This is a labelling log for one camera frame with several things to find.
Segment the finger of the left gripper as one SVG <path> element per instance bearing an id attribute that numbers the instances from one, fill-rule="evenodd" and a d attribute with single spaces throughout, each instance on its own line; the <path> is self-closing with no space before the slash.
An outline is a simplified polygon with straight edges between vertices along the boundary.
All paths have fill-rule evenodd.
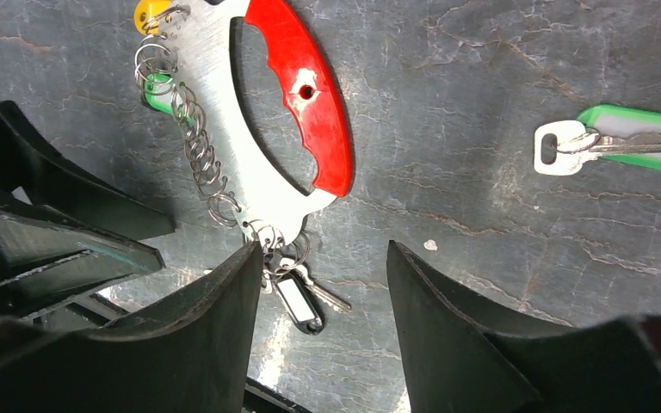
<path id="1" fill-rule="evenodd" d="M 162 268 L 158 250 L 137 240 L 0 200 L 0 316 L 34 319 Z"/>
<path id="2" fill-rule="evenodd" d="M 172 233 L 173 218 L 61 155 L 15 102 L 0 102 L 0 190 L 21 188 L 35 206 L 136 240 Z"/>

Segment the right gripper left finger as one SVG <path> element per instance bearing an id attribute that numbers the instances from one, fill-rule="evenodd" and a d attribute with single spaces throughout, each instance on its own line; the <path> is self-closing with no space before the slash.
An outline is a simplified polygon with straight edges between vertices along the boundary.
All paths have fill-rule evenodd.
<path id="1" fill-rule="evenodd" d="M 0 412 L 239 412 L 262 267 L 248 243 L 99 329 L 0 317 Z"/>

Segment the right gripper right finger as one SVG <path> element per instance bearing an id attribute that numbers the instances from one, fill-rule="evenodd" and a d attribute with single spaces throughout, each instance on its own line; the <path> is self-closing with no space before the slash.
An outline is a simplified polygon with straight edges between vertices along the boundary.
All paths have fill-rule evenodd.
<path id="1" fill-rule="evenodd" d="M 556 324 L 394 241 L 386 275 L 415 412 L 661 412 L 661 315 Z"/>

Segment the red black keyring holder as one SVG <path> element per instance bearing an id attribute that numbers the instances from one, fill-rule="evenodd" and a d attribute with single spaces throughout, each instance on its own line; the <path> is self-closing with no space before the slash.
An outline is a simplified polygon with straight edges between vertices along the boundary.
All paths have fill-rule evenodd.
<path id="1" fill-rule="evenodd" d="M 173 78 L 169 116 L 210 216 L 268 249 L 289 245 L 355 176 L 322 49 L 286 1 L 171 1 L 160 16 L 140 34 L 134 78 Z"/>

